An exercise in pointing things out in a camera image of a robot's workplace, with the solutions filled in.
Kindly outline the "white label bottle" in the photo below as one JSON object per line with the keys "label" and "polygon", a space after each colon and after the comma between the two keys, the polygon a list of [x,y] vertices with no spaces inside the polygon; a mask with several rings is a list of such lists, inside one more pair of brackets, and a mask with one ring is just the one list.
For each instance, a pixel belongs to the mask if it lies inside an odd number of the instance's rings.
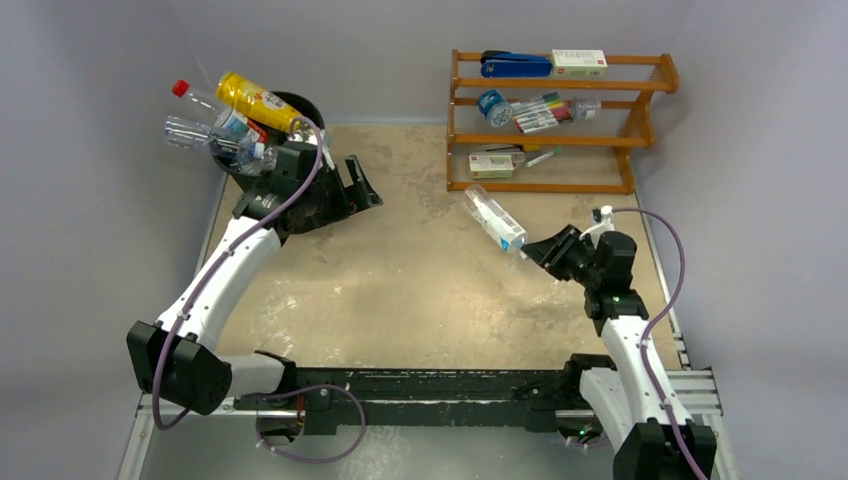
{"label": "white label bottle", "polygon": [[463,205],[468,214],[502,251],[507,253],[521,251],[528,237],[526,229],[485,188],[479,184],[472,184],[466,188]]}

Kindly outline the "yellow lemon drink bottle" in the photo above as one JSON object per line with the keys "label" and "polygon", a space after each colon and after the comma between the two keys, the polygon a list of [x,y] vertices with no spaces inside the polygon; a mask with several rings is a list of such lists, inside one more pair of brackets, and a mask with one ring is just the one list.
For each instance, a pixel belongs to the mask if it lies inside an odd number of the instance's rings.
{"label": "yellow lemon drink bottle", "polygon": [[220,78],[216,97],[251,120],[254,118],[271,127],[287,129],[288,137],[292,121],[299,116],[306,117],[273,94],[272,90],[235,72],[227,72]]}

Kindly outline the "clear bottle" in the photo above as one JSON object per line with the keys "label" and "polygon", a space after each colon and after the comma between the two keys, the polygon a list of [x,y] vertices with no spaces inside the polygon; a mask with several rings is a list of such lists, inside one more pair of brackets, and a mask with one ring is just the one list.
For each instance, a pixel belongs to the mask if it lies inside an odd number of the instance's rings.
{"label": "clear bottle", "polygon": [[226,168],[248,176],[270,172],[277,163],[277,151],[267,143],[177,116],[166,118],[164,141],[173,147],[209,153]]}

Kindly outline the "red cap bottle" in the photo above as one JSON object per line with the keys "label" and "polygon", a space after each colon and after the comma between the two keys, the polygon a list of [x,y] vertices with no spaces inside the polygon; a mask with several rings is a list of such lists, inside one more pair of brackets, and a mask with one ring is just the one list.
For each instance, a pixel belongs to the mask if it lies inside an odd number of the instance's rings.
{"label": "red cap bottle", "polygon": [[214,94],[182,79],[174,83],[171,92],[190,105],[202,123],[247,136],[252,141],[268,142],[268,134],[262,127]]}

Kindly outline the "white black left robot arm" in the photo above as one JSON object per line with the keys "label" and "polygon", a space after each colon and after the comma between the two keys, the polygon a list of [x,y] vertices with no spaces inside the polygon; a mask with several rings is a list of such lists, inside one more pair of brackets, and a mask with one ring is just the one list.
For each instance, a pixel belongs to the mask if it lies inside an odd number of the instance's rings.
{"label": "white black left robot arm", "polygon": [[293,361],[265,351],[221,357],[216,349],[234,308],[257,274],[293,235],[382,205],[354,155],[351,182],[316,146],[288,142],[272,171],[240,182],[244,192],[225,233],[201,270],[153,322],[136,322],[126,341],[140,389],[209,415],[229,397],[260,395],[272,408],[297,399]]}

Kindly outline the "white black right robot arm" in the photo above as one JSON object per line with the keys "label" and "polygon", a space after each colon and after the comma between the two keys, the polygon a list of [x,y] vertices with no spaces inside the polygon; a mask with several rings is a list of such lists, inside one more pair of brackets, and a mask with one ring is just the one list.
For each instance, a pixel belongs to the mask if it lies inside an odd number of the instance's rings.
{"label": "white black right robot arm", "polygon": [[717,453],[714,431],[693,419],[658,360],[648,311],[632,286],[636,242],[572,225],[527,244],[522,254],[553,278],[584,289],[584,309],[612,362],[564,376],[561,392],[590,405],[614,450],[616,479],[707,479]]}

